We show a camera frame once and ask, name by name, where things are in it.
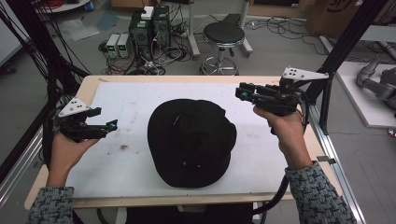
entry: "gray knit sleeve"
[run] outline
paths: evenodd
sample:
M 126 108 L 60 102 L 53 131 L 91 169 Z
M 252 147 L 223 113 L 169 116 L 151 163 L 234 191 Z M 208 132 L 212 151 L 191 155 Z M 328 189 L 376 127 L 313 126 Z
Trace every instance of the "gray knit sleeve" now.
M 42 188 L 35 198 L 26 223 L 72 223 L 74 188 Z
M 302 170 L 285 171 L 300 223 L 356 223 L 350 207 L 338 196 L 317 161 Z

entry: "gray floor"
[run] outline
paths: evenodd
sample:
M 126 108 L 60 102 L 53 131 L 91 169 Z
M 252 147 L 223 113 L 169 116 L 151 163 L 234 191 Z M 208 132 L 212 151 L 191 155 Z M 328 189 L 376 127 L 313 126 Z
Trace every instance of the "gray floor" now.
M 107 12 L 106 6 L 91 13 L 77 9 L 58 14 L 58 20 L 84 17 L 85 25 L 96 25 Z M 208 19 L 202 18 L 195 24 L 199 25 Z M 101 30 L 99 35 L 79 41 L 68 40 L 67 43 L 91 72 L 99 75 L 106 68 L 106 60 L 97 46 L 108 39 L 109 34 L 127 31 L 128 25 L 128 20 L 121 19 L 108 30 Z M 301 39 L 287 39 L 269 32 L 267 28 L 246 29 L 246 37 L 254 52 L 246 58 L 244 52 L 235 51 L 233 60 L 238 65 L 240 76 L 279 76 L 287 65 L 315 71 L 326 59 L 326 56 L 317 54 L 312 46 L 306 45 Z M 203 43 L 199 35 L 197 40 L 200 50 L 204 52 L 202 57 L 197 61 L 172 63 L 165 67 L 166 75 L 200 75 L 198 68 L 202 59 L 215 55 L 217 50 Z M 57 37 L 54 37 L 54 41 L 59 44 Z M 306 41 L 317 43 L 318 50 L 323 52 L 323 47 L 317 40 Z M 362 45 L 351 52 L 351 56 L 365 60 L 376 54 Z M 384 61 L 390 60 L 386 54 L 381 56 Z M 9 154 L 47 100 L 46 83 L 27 54 L 21 51 L 11 62 L 17 68 L 17 73 L 7 74 L 2 71 L 0 74 L 0 124 L 4 127 L 0 130 L 3 144 L 0 162 Z M 332 89 L 329 132 L 365 221 L 375 224 L 395 223 L 396 141 L 388 137 L 383 129 L 364 126 L 337 78 Z M 1 223 L 24 222 L 28 211 L 23 204 L 37 173 L 38 169 L 33 165 L 28 169 L 0 210 Z M 114 223 L 116 212 L 114 208 L 104 209 L 109 223 Z M 86 223 L 100 223 L 93 209 L 78 210 L 78 213 Z M 271 210 L 266 223 L 297 222 L 294 201 L 288 201 Z

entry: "hat brim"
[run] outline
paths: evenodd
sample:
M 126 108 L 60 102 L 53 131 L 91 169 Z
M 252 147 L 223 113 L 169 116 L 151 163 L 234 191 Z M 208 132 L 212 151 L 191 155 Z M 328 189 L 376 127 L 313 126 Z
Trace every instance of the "hat brim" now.
M 176 188 L 201 188 L 215 183 L 227 171 L 231 159 L 229 153 L 215 168 L 199 169 L 188 169 L 175 162 L 172 151 L 177 145 L 172 143 L 169 129 L 181 111 L 193 102 L 191 99 L 165 102 L 154 110 L 148 122 L 148 145 L 155 168 L 166 184 Z

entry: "chair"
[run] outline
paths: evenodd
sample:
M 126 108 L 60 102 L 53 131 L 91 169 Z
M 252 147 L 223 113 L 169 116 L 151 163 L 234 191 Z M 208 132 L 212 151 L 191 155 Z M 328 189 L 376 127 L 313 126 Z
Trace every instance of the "chair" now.
M 206 59 L 200 67 L 200 72 L 209 76 L 212 74 L 239 75 L 236 64 L 224 57 L 224 50 L 229 49 L 230 55 L 233 57 L 232 48 L 244 42 L 245 32 L 235 24 L 219 21 L 205 27 L 204 39 L 208 43 L 219 47 L 219 53 L 217 57 Z

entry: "gray robotic arm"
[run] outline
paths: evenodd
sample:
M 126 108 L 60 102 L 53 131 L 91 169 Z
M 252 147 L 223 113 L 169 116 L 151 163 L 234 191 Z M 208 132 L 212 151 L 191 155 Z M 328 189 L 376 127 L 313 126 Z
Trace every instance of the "gray robotic arm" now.
M 380 59 L 376 58 L 367 66 L 363 67 L 358 73 L 356 84 L 359 87 L 372 91 L 388 107 L 396 109 L 396 67 L 385 70 L 382 73 L 380 82 L 375 82 L 371 80 L 371 76 L 375 73 L 375 69 L 379 63 Z

